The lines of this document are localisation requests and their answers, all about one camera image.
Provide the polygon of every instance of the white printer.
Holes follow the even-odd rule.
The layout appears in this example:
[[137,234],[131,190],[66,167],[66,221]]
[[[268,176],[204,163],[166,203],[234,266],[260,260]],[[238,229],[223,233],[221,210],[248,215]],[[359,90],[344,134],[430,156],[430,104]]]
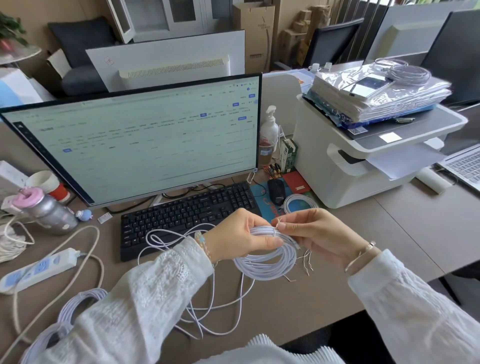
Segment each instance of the white printer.
[[293,140],[298,145],[295,167],[320,200],[337,208],[400,186],[417,171],[391,180],[366,161],[370,156],[426,142],[439,150],[438,136],[461,129],[467,119],[443,106],[417,113],[409,124],[380,122],[361,133],[338,128],[315,106],[297,96],[297,124]]

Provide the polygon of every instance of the stack of plastic bags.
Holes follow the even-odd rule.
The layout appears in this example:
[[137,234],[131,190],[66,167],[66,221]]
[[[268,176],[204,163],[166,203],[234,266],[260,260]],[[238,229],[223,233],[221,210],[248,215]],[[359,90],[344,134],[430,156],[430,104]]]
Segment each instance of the stack of plastic bags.
[[433,76],[422,86],[395,81],[367,101],[340,92],[342,88],[371,73],[385,75],[387,69],[388,66],[384,64],[372,63],[340,72],[317,73],[305,97],[325,112],[337,126],[352,129],[433,109],[451,94],[451,84]]

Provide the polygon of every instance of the green leaves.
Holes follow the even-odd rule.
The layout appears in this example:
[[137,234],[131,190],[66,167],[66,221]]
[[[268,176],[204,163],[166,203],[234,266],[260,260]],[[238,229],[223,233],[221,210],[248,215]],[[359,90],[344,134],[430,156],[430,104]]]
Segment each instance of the green leaves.
[[26,34],[20,18],[13,18],[0,12],[0,39],[14,39],[26,46],[28,42],[21,36]]

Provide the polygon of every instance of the woman's right hand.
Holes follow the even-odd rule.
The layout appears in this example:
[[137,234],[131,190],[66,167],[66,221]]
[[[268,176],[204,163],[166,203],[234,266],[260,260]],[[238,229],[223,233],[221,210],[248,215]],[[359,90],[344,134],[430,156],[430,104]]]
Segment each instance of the woman's right hand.
[[[275,218],[272,226],[343,269],[369,245],[368,241],[322,208],[296,211]],[[380,251],[374,248],[372,253],[377,255]]]

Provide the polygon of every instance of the hand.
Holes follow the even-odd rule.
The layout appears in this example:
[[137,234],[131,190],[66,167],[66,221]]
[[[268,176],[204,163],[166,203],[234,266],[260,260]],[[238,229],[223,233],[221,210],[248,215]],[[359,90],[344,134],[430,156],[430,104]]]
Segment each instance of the hand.
[[[368,241],[322,208],[281,216],[272,220],[272,226],[342,268],[369,245]],[[371,252],[379,254],[380,250],[374,249]]]
[[254,250],[273,250],[283,240],[273,236],[253,236],[250,228],[270,224],[244,208],[239,208],[210,231],[204,233],[205,245],[212,263],[246,256]]

